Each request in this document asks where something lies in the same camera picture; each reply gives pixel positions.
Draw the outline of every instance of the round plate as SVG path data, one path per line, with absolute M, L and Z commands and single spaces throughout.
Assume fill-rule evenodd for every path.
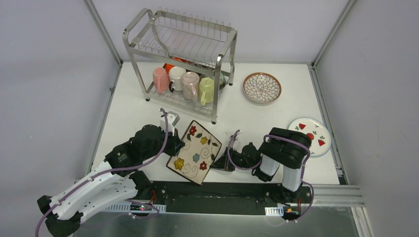
M 288 127 L 288 130 L 299 131 L 311 139 L 310 152 L 312 157 L 324 155 L 332 144 L 330 133 L 319 121 L 312 118 L 298 118 Z
M 282 89 L 279 81 L 272 75 L 253 73 L 243 82 L 243 91 L 249 99 L 265 104 L 278 99 Z

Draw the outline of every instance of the flower pattern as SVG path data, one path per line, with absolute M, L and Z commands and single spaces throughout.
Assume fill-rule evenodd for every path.
M 189 134 L 191 134 L 192 136 L 194 136 L 195 135 L 195 132 L 196 132 L 196 127 L 195 126 L 192 126 L 191 129 L 189 130 Z
M 259 103 L 274 101 L 281 94 L 278 81 L 266 74 L 248 78 L 243 89 L 251 100 Z
M 174 168 L 178 170 L 182 170 L 184 160 L 181 158 L 178 158 L 174 161 Z
M 206 169 L 207 169 L 207 163 L 205 163 L 205 161 L 203 161 L 203 162 L 199 165 L 199 169 L 200 169 L 200 170 L 206 170 Z
M 199 161 L 199 155 L 198 154 L 195 154 L 192 158 L 194 159 L 195 163 L 198 163 L 198 161 Z
M 207 141 L 208 141 L 208 138 L 207 137 L 201 138 L 202 145 L 205 145 L 205 143 L 207 143 Z

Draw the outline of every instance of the two-tier dish rack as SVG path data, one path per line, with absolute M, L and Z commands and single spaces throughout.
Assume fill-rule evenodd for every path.
M 137 36 L 129 40 L 130 31 L 148 14 L 148 22 Z M 220 73 L 228 78 L 228 84 L 233 84 L 234 52 L 236 49 L 237 31 L 230 25 L 205 19 L 189 17 L 185 13 L 168 12 L 161 8 L 153 15 L 150 9 L 144 8 L 130 22 L 123 33 L 123 41 L 134 67 L 141 89 L 149 101 L 156 98 L 211 117 L 213 124 L 217 119 L 218 99 L 222 92 L 220 88 Z M 230 49 L 230 72 L 222 71 L 221 64 Z M 206 77 L 215 77 L 214 100 L 211 104 L 201 106 L 183 97 L 180 92 L 166 91 L 159 94 L 154 84 L 146 88 L 134 55 L 140 55 L 162 63 L 172 64 L 190 70 Z

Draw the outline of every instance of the floral plate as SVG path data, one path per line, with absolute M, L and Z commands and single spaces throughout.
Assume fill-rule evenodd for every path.
M 243 82 L 243 91 L 249 99 L 265 104 L 278 99 L 282 89 L 279 81 L 272 75 L 253 73 Z

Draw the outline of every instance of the white wall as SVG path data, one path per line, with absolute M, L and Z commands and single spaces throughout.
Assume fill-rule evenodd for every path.
M 81 0 L 2 1 L 0 22 L 0 236 L 29 237 L 82 177 L 117 65 Z
M 418 235 L 419 1 L 359 0 L 318 67 L 378 237 Z
M 128 59 L 122 32 L 143 9 L 186 12 L 231 23 L 237 61 L 312 62 L 347 0 L 94 0 L 112 41 Z

